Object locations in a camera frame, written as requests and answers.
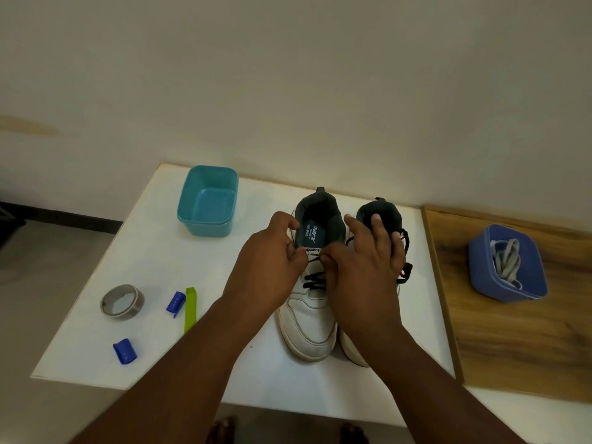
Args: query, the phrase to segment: hand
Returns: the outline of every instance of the hand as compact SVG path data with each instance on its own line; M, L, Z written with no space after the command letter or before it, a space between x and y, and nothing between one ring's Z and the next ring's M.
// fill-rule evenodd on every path
M254 308L267 320L288 298L308 265L304 247L295 249L286 234L288 228L299 227L292 215L273 214L267 229L251 235L240 250L223 297L240 300L241 306Z
M320 260L333 315L355 341L376 327L401 326L396 283L405 250L397 232L389 237L378 214L372 216L373 232L350 215L344 219L356 237L353 250L331 243L322 249Z

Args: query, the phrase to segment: white table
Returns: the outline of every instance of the white table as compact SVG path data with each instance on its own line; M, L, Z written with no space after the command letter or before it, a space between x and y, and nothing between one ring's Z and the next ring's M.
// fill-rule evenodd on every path
M176 218L189 168L161 164L80 293L32 376L97 387L127 389L181 337L183 315L165 308L175 291L194 286L198 316L221 295L236 256L273 212L291 212L311 191L241 178L234 228L226 238L189 234ZM337 195L342 214L355 215L366 199ZM416 342L454 373L440 302L418 209L399 208L409 232L413 274L402 286L404 326ZM146 296L134 318L116 322L99 310L112 287L131 283ZM112 344L129 338L138 358L122 366ZM496 415L530 442L592 442L592 405L471 388ZM371 369L336 349L305 363L292 356L271 317L236 362L223 401L277 410L404 426L386 386Z

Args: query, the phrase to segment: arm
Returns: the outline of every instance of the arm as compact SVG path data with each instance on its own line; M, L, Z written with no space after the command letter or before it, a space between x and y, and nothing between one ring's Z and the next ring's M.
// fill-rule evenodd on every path
M248 239L222 296L165 356L72 443L204 442L243 348L288 298L308 264L277 212Z
M373 232L351 216L345 221L356 237L354 249L332 243L321 252L331 309L389 388L415 442L523 444L401 324L395 287L405 252L398 234L389 237L378 215Z

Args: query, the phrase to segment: shoe sole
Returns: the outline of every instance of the shoe sole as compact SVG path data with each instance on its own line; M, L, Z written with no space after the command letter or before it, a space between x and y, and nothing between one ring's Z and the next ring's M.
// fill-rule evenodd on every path
M351 349L349 342L351 341L349 338L347 340L343 339L343 330L339 330L339 343L341 343L341 348L343 349L343 353L345 356L354 364L361 366L362 368L369 368L370 365L366 363L366 360L363 358L358 357L355 355L354 351Z
M335 325L333 326L333 329L331 331L331 335L335 336L335 338L333 338L333 340L332 340L333 345L331 346L331 351L327 352L325 355L322 355L320 357L311 357L310 355L306 355L306 354L300 352L298 349L296 349L296 347L292 344L292 341L290 341L290 338L288 338L288 335L286 334L286 332L284 330L284 323L282 322L282 315L279 314L279 310L277 310L275 314L277 315L277 321L279 322L279 331L282 333L282 336L284 337L284 341L286 342L288 349L290 349L290 351L296 357L300 358L301 360L304 360L307 362L318 362L318 361L324 360L325 358L327 358L329 356L329 354L331 353L331 351L335 347L335 343L337 342L337 323L335 323Z

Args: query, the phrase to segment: sneaker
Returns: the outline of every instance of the sneaker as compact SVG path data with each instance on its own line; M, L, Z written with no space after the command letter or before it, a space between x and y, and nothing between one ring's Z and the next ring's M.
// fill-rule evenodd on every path
M288 235L294 246L305 246L308 266L276 314L279 329L292 353L314 362L329 355L337 340L337 324L329 307L319 253L329 243L345 240L345 224L335 197L323 187L302 199L293 215L300 228L288 230Z
M403 229L403 219L395 205L392 202L385 201L384 198L376 198L376 201L369 202L359 208L358 213L356 214L356 219L363 223L368 229L370 229L370 231L372 231L371 218L375 213L380 215L382 223L384 224L384 228L387 230L389 236L395 231L401 234L401 239L403 240L405 246L405 254L407 254L409 249L409 235L407 234L407 231ZM349 228L347 230L347 234L348 239L346 244L348 246L353 246L354 237L349 231ZM409 280L411 269L413 269L413 265L410 263L405 263L403 271L397 279L397 293L401 288L400 285ZM358 366L363 366L365 368L369 367L368 363L366 363L364 358L362 358L356 349L356 346L353 345L351 339L349 339L342 329L339 329L339 342L341 343L341 347L347 358L349 358Z

